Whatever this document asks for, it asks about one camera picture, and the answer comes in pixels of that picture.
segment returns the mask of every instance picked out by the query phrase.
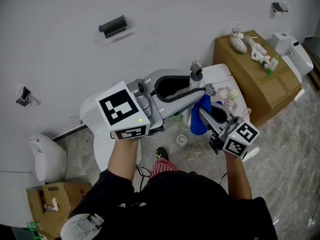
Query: black wall mount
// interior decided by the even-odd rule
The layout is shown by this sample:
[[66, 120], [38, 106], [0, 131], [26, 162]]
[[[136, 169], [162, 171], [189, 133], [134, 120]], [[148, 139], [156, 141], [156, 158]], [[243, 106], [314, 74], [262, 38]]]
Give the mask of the black wall mount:
[[116, 18], [107, 22], [106, 24], [99, 26], [99, 31], [104, 33], [105, 38], [110, 38], [115, 34], [125, 31], [126, 26], [127, 23], [125, 17], [122, 15], [119, 18]]

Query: black shoe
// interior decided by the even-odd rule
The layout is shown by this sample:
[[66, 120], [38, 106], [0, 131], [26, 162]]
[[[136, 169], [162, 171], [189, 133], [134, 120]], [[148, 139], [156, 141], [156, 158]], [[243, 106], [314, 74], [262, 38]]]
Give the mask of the black shoe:
[[167, 153], [166, 149], [164, 147], [162, 147], [162, 146], [157, 148], [157, 150], [155, 152], [155, 156], [157, 158], [164, 158], [165, 160], [169, 161], [168, 153]]

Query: hand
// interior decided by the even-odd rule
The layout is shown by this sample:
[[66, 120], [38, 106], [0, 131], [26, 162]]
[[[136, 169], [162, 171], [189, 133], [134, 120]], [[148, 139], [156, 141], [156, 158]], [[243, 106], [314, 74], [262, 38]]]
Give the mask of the hand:
[[229, 153], [227, 151], [223, 151], [223, 152], [224, 152], [224, 155], [225, 155], [225, 159], [227, 159], [227, 160], [231, 160], [232, 161], [232, 160], [240, 159], [239, 156], [231, 154], [231, 153]]

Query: spray bottle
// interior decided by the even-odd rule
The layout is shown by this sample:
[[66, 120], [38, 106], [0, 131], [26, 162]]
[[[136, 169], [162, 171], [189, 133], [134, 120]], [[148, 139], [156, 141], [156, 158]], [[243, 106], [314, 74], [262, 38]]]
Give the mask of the spray bottle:
[[[199, 62], [196, 60], [192, 62], [190, 67], [190, 82], [189, 82], [189, 91], [200, 88], [201, 80], [203, 78], [202, 75], [202, 67]], [[190, 128], [191, 124], [191, 111], [193, 107], [187, 108], [185, 111], [182, 112], [183, 115], [183, 122], [186, 126]]]

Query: cable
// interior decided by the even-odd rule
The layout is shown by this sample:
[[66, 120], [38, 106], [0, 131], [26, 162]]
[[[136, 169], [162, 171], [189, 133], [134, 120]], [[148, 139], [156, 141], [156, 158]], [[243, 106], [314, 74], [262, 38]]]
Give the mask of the cable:
[[15, 174], [31, 174], [30, 171], [11, 171], [11, 170], [0, 170], [3, 173], [15, 173]]
[[319, 189], [320, 189], [320, 182], [319, 182], [318, 188], [317, 188], [317, 190], [316, 190], [316, 195], [318, 196], [318, 203], [317, 203], [317, 205], [316, 205], [316, 208], [315, 208], [315, 210], [314, 210], [314, 213], [313, 213], [311, 219], [314, 218], [314, 216], [316, 215], [316, 212], [317, 212], [317, 210], [318, 210], [318, 208], [319, 208], [319, 203], [320, 203]]
[[[244, 156], [241, 158], [241, 163], [244, 163], [244, 159], [245, 159], [245, 157], [246, 157], [247, 154], [248, 154], [248, 152], [246, 152], [246, 153], [244, 154]], [[223, 179], [227, 174], [228, 174], [228, 172], [226, 172], [226, 173], [221, 177], [220, 185], [221, 185], [221, 183], [222, 183], [222, 179]]]
[[274, 214], [274, 216], [273, 216], [273, 221], [275, 220], [275, 217], [276, 217], [276, 215], [277, 215], [277, 212], [278, 212], [278, 209], [279, 209], [279, 205], [280, 205], [280, 203], [281, 203], [281, 200], [282, 200], [282, 198], [284, 197], [284, 193], [276, 186], [276, 185], [271, 185], [262, 195], [260, 195], [260, 197], [262, 197], [263, 195], [265, 195], [272, 187], [275, 187], [277, 190], [279, 190], [280, 192], [281, 192], [281, 198], [280, 198], [280, 201], [279, 201], [279, 203], [278, 203], [278, 205], [277, 205], [277, 207], [276, 207], [276, 211], [275, 211], [275, 214]]
[[[138, 173], [140, 174], [140, 176], [142, 176], [142, 179], [141, 179], [141, 182], [140, 182], [140, 192], [141, 192], [142, 191], [142, 183], [144, 182], [145, 177], [147, 177], [147, 178], [151, 177], [151, 171], [149, 171], [145, 167], [139, 168], [138, 165], [135, 165], [135, 167], [137, 168]], [[150, 174], [149, 175], [145, 175], [144, 172], [141, 169], [147, 170]]]

